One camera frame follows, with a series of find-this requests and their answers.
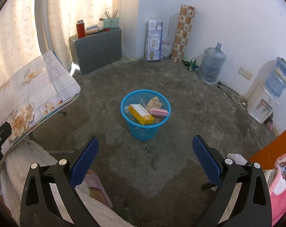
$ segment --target concrete floor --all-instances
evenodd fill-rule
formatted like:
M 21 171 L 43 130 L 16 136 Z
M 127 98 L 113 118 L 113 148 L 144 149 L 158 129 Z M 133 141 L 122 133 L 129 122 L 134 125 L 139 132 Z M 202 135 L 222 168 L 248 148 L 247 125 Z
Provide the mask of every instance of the concrete floor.
M 34 131 L 46 150 L 81 148 L 91 136 L 100 140 L 92 169 L 114 207 L 130 204 L 138 227 L 192 226 L 213 197 L 192 138 L 200 134 L 223 156 L 249 158 L 274 140 L 245 110 L 216 86 L 169 59 L 113 63 L 85 76 L 78 99 Z M 120 113 L 125 95 L 152 89 L 169 100 L 172 114 L 149 141 L 131 136 Z

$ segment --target plastic-wrapped water jug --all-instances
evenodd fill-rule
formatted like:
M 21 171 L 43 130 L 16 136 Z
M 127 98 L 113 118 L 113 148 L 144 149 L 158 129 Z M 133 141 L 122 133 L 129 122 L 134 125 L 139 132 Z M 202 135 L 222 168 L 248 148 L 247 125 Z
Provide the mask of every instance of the plastic-wrapped water jug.
M 215 48 L 207 48 L 204 51 L 202 63 L 199 67 L 198 76 L 209 85 L 216 84 L 219 73 L 226 61 L 226 55 L 221 51 L 221 43 Z
M 280 97 L 286 88 L 286 61 L 277 57 L 274 68 L 265 81 L 268 92 L 275 97 Z

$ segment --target green plastic basket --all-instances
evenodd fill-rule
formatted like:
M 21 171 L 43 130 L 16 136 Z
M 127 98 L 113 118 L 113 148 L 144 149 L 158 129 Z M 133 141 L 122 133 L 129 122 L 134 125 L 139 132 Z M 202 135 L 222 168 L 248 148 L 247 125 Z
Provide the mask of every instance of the green plastic basket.
M 119 28 L 120 18 L 103 19 L 104 28 Z

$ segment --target wall outlet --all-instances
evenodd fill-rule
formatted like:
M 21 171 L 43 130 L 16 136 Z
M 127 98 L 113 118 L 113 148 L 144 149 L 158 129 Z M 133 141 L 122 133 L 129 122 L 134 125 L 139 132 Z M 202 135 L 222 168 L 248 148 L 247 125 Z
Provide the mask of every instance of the wall outlet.
M 241 68 L 239 69 L 239 73 L 242 74 L 243 76 L 245 76 L 247 70 L 241 66 Z
M 245 74 L 245 78 L 250 80 L 252 78 L 252 73 L 247 71 L 246 74 Z

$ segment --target white towel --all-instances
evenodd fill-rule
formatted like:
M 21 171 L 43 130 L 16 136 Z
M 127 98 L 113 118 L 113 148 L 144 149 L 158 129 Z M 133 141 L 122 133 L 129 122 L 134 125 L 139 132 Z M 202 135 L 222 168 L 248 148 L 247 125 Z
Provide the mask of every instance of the white towel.
M 35 142 L 24 139 L 9 152 L 4 158 L 4 162 L 0 165 L 0 186 L 4 202 L 19 226 L 23 187 L 32 163 L 38 163 L 40 166 L 49 166 L 56 164 L 57 160 Z M 62 217 L 72 222 L 64 207 L 56 184 L 50 184 L 50 186 Z M 131 224 L 124 221 L 110 208 L 91 198 L 86 183 L 83 182 L 77 186 L 76 191 L 100 226 L 132 227 Z

